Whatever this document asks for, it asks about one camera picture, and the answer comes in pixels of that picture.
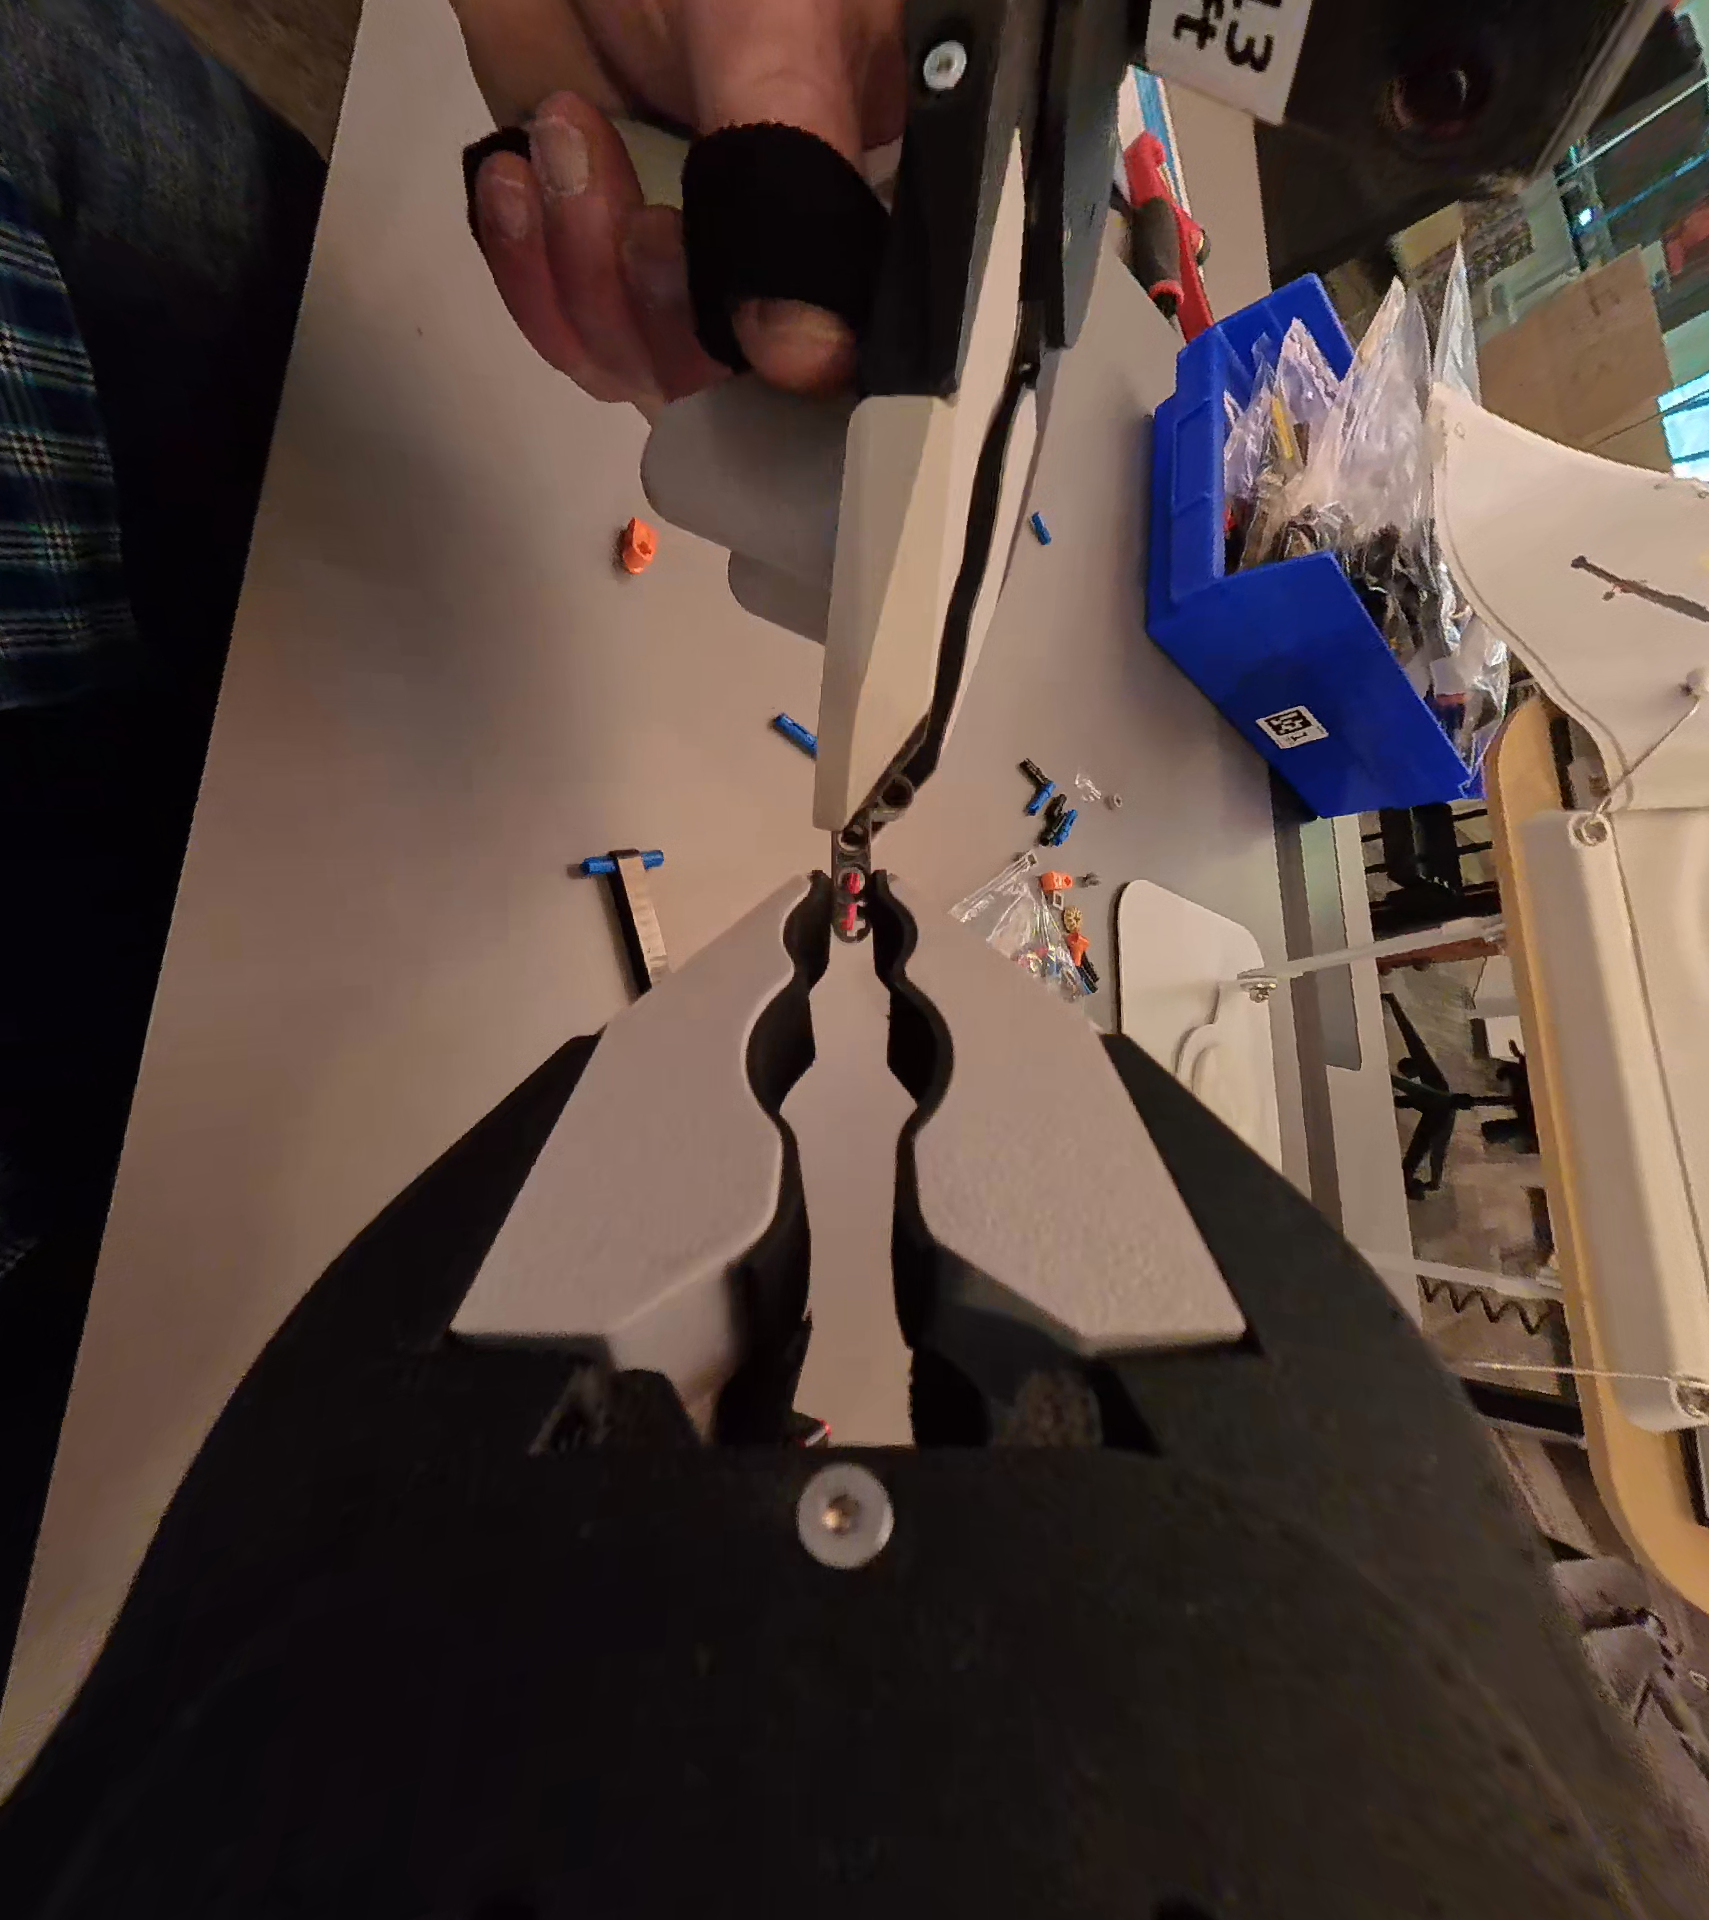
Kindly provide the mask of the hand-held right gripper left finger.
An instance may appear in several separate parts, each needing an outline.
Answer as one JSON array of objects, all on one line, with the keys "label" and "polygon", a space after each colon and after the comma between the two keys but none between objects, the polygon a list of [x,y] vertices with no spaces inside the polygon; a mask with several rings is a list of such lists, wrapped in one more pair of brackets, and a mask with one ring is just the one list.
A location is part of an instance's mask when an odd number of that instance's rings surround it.
[{"label": "hand-held right gripper left finger", "polygon": [[828,883],[791,877],[597,1036],[451,1336],[666,1377],[788,1437],[813,1239],[783,1108],[816,1062]]}]

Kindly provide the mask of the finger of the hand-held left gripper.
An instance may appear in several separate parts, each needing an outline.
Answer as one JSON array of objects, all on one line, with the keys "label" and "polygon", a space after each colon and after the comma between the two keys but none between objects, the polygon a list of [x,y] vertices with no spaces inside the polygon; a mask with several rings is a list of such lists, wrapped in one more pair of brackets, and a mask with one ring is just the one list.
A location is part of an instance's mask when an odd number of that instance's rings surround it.
[{"label": "finger of the hand-held left gripper", "polygon": [[851,827],[952,729],[949,617],[999,397],[866,397],[845,434],[817,698],[813,825]]},{"label": "finger of the hand-held left gripper", "polygon": [[895,774],[913,793],[937,774],[1003,591],[1043,428],[1043,370],[1046,358],[1014,365],[974,470],[963,519],[963,557],[939,605],[931,706],[895,760]]}]

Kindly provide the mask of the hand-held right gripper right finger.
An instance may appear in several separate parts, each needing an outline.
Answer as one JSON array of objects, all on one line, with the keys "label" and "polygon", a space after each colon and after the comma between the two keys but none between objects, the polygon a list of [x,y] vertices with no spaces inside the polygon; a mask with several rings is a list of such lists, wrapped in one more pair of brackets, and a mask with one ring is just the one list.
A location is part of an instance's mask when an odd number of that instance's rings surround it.
[{"label": "hand-held right gripper right finger", "polygon": [[1228,1350],[1247,1332],[1107,1036],[898,877],[870,883],[894,1307],[945,1362]]}]

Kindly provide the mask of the black lego beam blue pins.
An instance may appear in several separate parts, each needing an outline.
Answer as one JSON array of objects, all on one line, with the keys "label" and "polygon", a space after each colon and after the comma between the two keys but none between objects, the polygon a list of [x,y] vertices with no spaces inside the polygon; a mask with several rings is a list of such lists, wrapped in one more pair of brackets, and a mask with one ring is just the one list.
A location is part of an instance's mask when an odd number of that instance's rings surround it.
[{"label": "black lego beam blue pins", "polygon": [[577,874],[611,892],[630,987],[645,996],[669,974],[666,935],[649,893],[649,877],[666,867],[661,850],[615,850],[581,857]]}]

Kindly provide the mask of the small dark lego beam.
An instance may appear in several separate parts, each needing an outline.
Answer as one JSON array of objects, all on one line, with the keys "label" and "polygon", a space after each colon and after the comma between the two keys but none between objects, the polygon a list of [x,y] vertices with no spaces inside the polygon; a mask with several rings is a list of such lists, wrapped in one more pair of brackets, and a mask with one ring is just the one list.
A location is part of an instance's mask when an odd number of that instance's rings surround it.
[{"label": "small dark lego beam", "polygon": [[885,777],[866,804],[833,836],[833,929],[845,947],[867,942],[867,896],[874,883],[874,842],[898,822],[916,799],[906,774]]}]

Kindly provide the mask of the clear bag of lego pieces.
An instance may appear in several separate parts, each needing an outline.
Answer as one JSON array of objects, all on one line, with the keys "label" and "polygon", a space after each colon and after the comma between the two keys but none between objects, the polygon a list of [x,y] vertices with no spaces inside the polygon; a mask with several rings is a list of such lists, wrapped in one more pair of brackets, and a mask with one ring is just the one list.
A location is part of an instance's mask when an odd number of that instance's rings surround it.
[{"label": "clear bag of lego pieces", "polygon": [[1100,990],[1075,877],[1046,847],[1023,850],[949,917],[1066,1003]]}]

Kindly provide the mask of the person's left hand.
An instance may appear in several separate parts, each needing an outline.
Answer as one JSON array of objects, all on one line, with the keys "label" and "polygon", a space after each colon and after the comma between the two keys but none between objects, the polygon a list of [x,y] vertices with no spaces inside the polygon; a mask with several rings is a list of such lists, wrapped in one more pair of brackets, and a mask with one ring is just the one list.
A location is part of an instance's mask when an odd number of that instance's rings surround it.
[{"label": "person's left hand", "polygon": [[687,298],[679,213],[649,205],[615,123],[780,123],[845,161],[900,133],[900,3],[455,3],[498,127],[477,245],[530,348],[598,403],[658,417],[724,381]]}]

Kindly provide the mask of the red black hand tool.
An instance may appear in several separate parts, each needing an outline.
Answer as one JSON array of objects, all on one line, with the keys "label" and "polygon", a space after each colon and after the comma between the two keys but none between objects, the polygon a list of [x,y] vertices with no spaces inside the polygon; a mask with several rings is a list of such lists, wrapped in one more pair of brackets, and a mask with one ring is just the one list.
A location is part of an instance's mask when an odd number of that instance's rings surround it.
[{"label": "red black hand tool", "polygon": [[1129,270],[1179,340],[1196,342],[1215,324],[1203,290],[1203,229],[1177,191],[1177,169],[1161,138],[1138,133],[1122,150],[1129,202]]}]

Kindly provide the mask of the blue storage bin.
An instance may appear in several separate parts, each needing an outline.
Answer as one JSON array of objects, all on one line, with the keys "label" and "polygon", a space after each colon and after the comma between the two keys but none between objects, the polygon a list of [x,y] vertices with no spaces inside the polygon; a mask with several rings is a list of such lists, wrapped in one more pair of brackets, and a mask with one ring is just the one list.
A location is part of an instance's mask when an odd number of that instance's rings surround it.
[{"label": "blue storage bin", "polygon": [[1179,351],[1150,419],[1145,632],[1314,820],[1482,799],[1482,774],[1332,556],[1225,570],[1225,399],[1251,403],[1256,348],[1293,323],[1347,373],[1353,348],[1317,274]]}]

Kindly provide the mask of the pile of clear parts bags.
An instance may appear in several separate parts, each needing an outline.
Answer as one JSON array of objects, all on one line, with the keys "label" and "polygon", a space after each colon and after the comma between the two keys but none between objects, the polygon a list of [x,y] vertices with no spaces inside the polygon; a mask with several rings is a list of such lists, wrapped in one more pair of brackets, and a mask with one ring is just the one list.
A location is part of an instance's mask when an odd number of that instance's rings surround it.
[{"label": "pile of clear parts bags", "polygon": [[1225,571],[1329,556],[1471,771],[1503,724],[1508,649],[1443,557],[1426,412],[1478,399],[1465,252],[1437,317],[1394,280],[1346,376],[1307,324],[1256,348],[1246,403],[1225,403]]}]

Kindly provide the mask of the white rod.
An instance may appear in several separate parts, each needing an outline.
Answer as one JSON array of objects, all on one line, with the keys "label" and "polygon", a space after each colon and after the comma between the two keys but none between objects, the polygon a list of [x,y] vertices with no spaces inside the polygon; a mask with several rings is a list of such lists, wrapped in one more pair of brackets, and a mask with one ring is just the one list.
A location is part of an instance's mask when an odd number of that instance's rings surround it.
[{"label": "white rod", "polygon": [[1346,971],[1360,963],[1383,963],[1389,958],[1437,958],[1443,950],[1476,950],[1503,944],[1503,917],[1460,920],[1437,926],[1375,939],[1360,947],[1326,950],[1307,958],[1290,958],[1275,967],[1253,967],[1228,978],[1251,999],[1271,999],[1281,986],[1317,971]]}]

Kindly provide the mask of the oval wooden board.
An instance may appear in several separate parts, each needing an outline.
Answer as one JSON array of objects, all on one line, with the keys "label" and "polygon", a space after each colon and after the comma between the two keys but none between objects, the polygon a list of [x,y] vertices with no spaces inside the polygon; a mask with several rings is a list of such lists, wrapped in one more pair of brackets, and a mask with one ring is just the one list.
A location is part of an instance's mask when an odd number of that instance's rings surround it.
[{"label": "oval wooden board", "polygon": [[1562,1036],[1543,994],[1540,899],[1521,847],[1521,829],[1562,804],[1562,710],[1543,698],[1514,707],[1486,757],[1486,811],[1503,947],[1512,961],[1514,996],[1528,1053],[1528,1086],[1548,1215],[1562,1276],[1562,1309],[1575,1365],[1575,1393],[1587,1433],[1589,1470],[1609,1524],[1650,1580],[1669,1587],[1709,1619],[1709,1533],[1695,1524],[1681,1444],[1627,1422],[1615,1380],[1618,1362],[1597,1340],[1589,1289],[1589,1203],[1569,1161],[1568,1105],[1562,1086]]}]

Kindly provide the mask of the white panel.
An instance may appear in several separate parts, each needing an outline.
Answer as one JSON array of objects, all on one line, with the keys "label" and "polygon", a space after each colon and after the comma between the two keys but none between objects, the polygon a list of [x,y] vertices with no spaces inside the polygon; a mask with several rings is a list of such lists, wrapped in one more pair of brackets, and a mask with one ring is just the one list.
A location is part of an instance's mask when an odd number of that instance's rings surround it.
[{"label": "white panel", "polygon": [[1709,1502],[1709,809],[1521,829],[1597,1340],[1641,1429],[1695,1436]]}]

